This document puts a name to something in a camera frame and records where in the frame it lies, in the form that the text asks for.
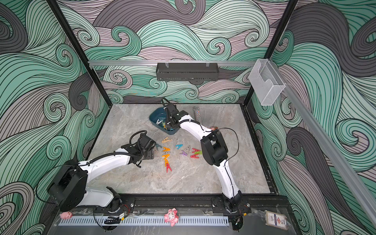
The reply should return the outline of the red pink clothespin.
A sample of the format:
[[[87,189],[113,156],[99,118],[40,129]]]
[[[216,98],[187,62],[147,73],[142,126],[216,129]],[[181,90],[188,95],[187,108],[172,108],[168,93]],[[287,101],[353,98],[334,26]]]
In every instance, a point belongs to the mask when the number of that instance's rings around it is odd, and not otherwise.
[[[193,158],[193,159],[199,159],[198,154],[191,155],[190,157]]]

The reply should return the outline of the grey clothespin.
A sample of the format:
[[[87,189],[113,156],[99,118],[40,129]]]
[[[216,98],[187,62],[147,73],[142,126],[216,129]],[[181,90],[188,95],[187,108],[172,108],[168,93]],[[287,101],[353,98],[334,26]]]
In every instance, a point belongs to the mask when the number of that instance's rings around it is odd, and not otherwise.
[[[184,152],[188,154],[190,153],[190,150],[191,150],[191,146],[188,146],[184,149]]]

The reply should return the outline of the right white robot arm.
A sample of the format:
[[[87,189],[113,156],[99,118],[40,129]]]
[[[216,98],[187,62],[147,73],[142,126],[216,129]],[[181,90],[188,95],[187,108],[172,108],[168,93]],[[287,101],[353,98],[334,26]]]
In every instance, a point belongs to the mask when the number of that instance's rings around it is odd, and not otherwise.
[[[202,155],[205,161],[215,168],[220,181],[226,209],[230,212],[236,211],[242,200],[242,192],[232,176],[228,164],[228,147],[220,130],[204,127],[186,111],[179,111],[175,104],[164,104],[163,109],[166,112],[168,128],[186,130],[200,141]]]

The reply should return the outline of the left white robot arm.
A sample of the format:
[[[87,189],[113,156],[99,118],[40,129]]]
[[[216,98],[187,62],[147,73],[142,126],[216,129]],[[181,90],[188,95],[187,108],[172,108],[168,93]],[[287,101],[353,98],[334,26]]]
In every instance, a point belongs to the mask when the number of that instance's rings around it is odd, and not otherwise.
[[[112,187],[94,189],[87,185],[118,167],[129,164],[140,166],[143,160],[153,159],[156,142],[148,137],[145,131],[140,131],[139,134],[136,143],[123,145],[114,152],[91,160],[65,162],[47,187],[47,193],[60,211],[68,212],[76,207],[103,208],[109,213],[121,210],[121,196]]]

